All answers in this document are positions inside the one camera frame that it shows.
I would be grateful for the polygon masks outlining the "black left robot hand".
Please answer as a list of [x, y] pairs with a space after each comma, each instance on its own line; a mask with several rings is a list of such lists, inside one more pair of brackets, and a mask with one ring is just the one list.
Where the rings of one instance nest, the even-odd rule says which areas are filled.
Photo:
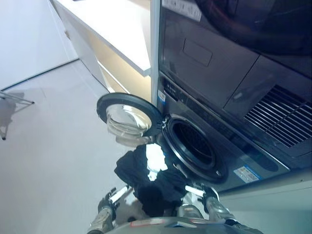
[[128, 192], [130, 186], [125, 185], [120, 190], [113, 187], [99, 202], [97, 211], [100, 213], [104, 208], [109, 208], [112, 212], [112, 216], [116, 216], [116, 210], [119, 207], [119, 200], [121, 197]]

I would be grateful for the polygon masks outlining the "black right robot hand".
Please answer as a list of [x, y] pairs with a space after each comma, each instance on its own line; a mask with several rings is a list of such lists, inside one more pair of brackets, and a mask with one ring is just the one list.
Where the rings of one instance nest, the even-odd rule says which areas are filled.
[[206, 204], [209, 200], [220, 202], [219, 194], [213, 187], [207, 187], [205, 185], [201, 185], [201, 188], [199, 189], [199, 188], [186, 185], [185, 190], [187, 192], [190, 192], [196, 195], [198, 199], [202, 202], [204, 207], [206, 207]]

